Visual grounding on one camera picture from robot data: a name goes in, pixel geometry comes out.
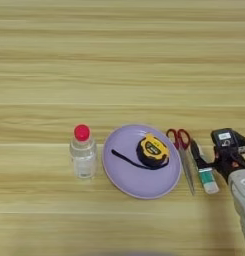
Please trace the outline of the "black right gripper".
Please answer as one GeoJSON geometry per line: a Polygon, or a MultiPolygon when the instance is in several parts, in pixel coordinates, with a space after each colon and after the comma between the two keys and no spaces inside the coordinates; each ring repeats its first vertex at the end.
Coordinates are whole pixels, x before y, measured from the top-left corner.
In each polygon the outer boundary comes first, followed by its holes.
{"type": "Polygon", "coordinates": [[[214,147],[215,159],[208,163],[200,154],[198,144],[191,140],[190,150],[198,169],[212,168],[228,181],[229,175],[237,170],[245,169],[245,159],[240,155],[245,153],[245,137],[233,131],[234,149],[214,147]]]}

